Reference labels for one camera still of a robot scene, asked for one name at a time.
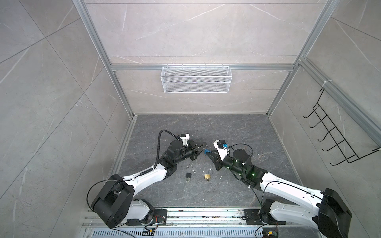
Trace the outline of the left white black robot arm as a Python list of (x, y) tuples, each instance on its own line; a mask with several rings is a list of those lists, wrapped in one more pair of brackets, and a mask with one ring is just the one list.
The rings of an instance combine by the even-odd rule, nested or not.
[(188, 158), (192, 161), (197, 159), (205, 146), (204, 142), (196, 143), (192, 139), (186, 145), (180, 140), (172, 141), (153, 166), (129, 176), (114, 174), (107, 180), (97, 182), (104, 185), (92, 203), (87, 203), (89, 209), (110, 229), (118, 227), (125, 219), (145, 224), (151, 222), (155, 208), (145, 199), (136, 199), (135, 196), (173, 175), (178, 163)]

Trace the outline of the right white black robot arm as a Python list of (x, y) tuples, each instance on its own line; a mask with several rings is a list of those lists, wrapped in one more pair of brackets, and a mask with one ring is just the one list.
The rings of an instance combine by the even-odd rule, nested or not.
[(324, 191), (307, 188), (256, 167), (244, 149), (230, 152), (228, 148), (206, 150), (215, 168), (227, 168), (240, 176), (240, 181), (250, 188), (275, 194), (292, 204), (282, 204), (273, 199), (263, 202), (259, 216), (264, 223), (288, 221), (310, 226), (327, 238), (347, 238), (352, 213), (333, 189)]

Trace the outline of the black padlock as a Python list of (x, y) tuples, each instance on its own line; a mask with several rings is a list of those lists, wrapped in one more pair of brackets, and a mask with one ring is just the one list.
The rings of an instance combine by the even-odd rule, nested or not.
[(191, 173), (186, 173), (186, 181), (189, 182), (191, 181), (192, 174)]

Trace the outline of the aluminium mounting rail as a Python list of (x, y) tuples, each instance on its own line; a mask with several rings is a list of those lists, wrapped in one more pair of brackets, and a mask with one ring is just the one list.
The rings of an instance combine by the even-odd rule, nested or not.
[(318, 210), (275, 202), (269, 208), (265, 207), (180, 207), (180, 208), (155, 208), (167, 209), (166, 226), (254, 226), (247, 225), (242, 219), (244, 209), (260, 209), (269, 212), (276, 220), (286, 221), (284, 226), (304, 226), (318, 228)]

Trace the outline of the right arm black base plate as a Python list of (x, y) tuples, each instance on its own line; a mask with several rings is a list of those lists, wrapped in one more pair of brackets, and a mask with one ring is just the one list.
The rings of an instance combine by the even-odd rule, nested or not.
[(260, 209), (244, 209), (244, 216), (242, 217), (247, 225), (286, 225), (286, 221), (276, 220), (269, 212)]

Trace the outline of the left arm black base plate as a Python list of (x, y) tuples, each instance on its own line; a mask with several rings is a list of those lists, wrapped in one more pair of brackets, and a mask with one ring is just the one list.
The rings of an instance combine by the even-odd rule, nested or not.
[(143, 218), (142, 220), (138, 219), (130, 219), (127, 220), (127, 226), (140, 226), (140, 225), (148, 225), (148, 224), (166, 224), (168, 210), (167, 209), (157, 209), (154, 212), (149, 212), (149, 214)]

